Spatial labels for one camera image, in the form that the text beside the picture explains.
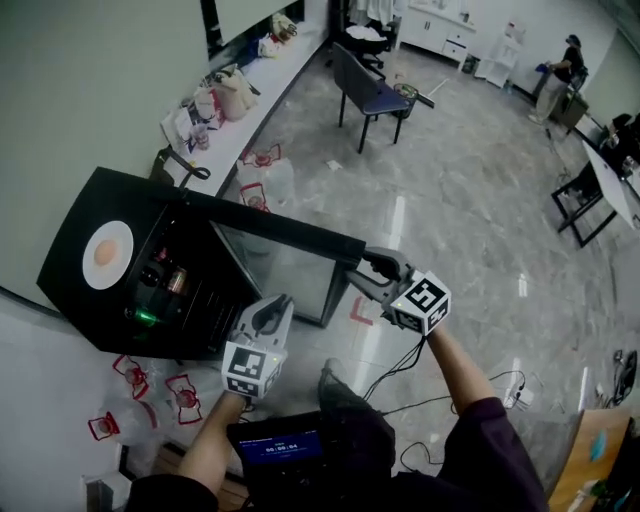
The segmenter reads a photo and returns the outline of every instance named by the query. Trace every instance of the wooden table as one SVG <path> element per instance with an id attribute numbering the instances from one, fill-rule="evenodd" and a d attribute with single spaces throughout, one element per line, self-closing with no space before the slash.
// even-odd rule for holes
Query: wooden table
<path id="1" fill-rule="evenodd" d="M 573 448 L 549 498 L 551 512 L 566 512 L 585 483 L 609 477 L 630 419 L 629 410 L 622 407 L 582 412 Z M 602 457 L 591 462 L 591 448 L 601 431 L 607 436 L 605 451 Z M 595 500 L 587 498 L 578 510 L 590 510 L 589 503 L 593 506 Z"/>

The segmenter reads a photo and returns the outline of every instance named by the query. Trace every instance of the red tape mark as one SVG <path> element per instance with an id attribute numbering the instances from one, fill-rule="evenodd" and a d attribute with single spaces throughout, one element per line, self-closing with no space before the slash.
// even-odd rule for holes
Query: red tape mark
<path id="1" fill-rule="evenodd" d="M 349 318 L 351 318 L 351 320 L 355 320 L 356 322 L 360 322 L 362 324 L 373 325 L 373 320 L 369 320 L 368 318 L 360 316 L 360 313 L 358 312 L 358 310 L 360 309 L 360 303 L 362 302 L 363 298 L 364 297 L 360 295 L 353 302 L 353 308 L 351 309 L 351 314 L 349 315 Z"/>

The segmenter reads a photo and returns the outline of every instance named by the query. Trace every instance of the blue chair cushion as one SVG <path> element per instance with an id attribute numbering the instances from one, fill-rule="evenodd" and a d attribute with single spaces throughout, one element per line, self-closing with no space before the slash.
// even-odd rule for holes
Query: blue chair cushion
<path id="1" fill-rule="evenodd" d="M 362 109 L 364 115 L 375 116 L 409 108 L 409 102 L 382 80 L 378 82 L 378 91 L 378 97 L 368 102 Z"/>

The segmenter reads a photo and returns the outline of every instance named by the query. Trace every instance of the gray tile floor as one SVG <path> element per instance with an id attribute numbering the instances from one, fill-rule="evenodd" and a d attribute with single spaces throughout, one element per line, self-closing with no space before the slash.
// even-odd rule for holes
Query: gray tile floor
<path id="1" fill-rule="evenodd" d="M 526 119 L 530 103 L 517 93 L 458 74 L 453 64 L 403 47 L 385 72 L 434 94 L 436 109 L 418 104 L 392 144 L 395 118 L 372 123 L 362 155 L 364 122 L 347 102 L 338 128 L 340 92 L 319 54 L 263 130 L 255 148 L 282 144 L 295 168 L 296 198 L 281 211 L 293 218 L 403 251 L 452 290 L 449 330 L 488 375 L 520 369 L 535 393 L 533 412 L 576 411 L 584 369 L 587 404 L 601 382 L 610 391 L 614 349 L 638 346 L 638 333 L 616 312 L 610 259 L 632 234 L 616 219 L 579 250 L 569 231 L 558 234 L 559 213 L 549 194 L 566 166 L 575 175 L 587 160 L 576 135 L 551 125 L 556 152 L 544 130 Z M 332 171 L 326 162 L 342 169 Z M 586 222 L 608 214 L 602 204 Z M 314 407 L 314 390 L 327 357 L 340 358 L 348 383 L 363 393 L 417 341 L 377 317 L 375 304 L 351 288 L 325 330 L 295 324 L 290 359 L 265 406 L 276 413 Z M 498 396 L 519 384 L 496 381 Z M 429 351 L 410 372 L 385 381 L 372 398 L 381 410 L 446 395 Z M 389 416 L 398 449 L 426 442 L 434 459 L 456 421 L 443 400 Z M 424 455 L 405 459 L 434 472 Z"/>

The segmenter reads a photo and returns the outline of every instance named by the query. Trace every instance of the sleeve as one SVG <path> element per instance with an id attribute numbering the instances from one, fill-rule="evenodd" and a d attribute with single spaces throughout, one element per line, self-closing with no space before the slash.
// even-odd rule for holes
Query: sleeve
<path id="1" fill-rule="evenodd" d="M 564 57 L 562 57 L 562 62 L 564 62 L 565 60 L 568 60 L 573 65 L 574 59 L 575 59 L 575 52 L 576 52 L 575 48 L 567 48 L 567 51 L 564 52 Z"/>
<path id="2" fill-rule="evenodd" d="M 540 479 L 498 398 L 464 411 L 446 441 L 438 476 L 510 510 L 548 510 Z"/>
<path id="3" fill-rule="evenodd" d="M 620 114 L 618 117 L 613 118 L 613 121 L 611 121 L 611 124 L 615 126 L 617 131 L 620 131 L 622 130 L 622 128 L 625 127 L 625 125 L 629 122 L 630 119 L 631 119 L 631 116 L 629 114 Z"/>
<path id="4" fill-rule="evenodd" d="M 146 510 L 218 510 L 218 499 L 200 482 L 186 476 L 154 475 L 131 484 L 125 512 Z"/>

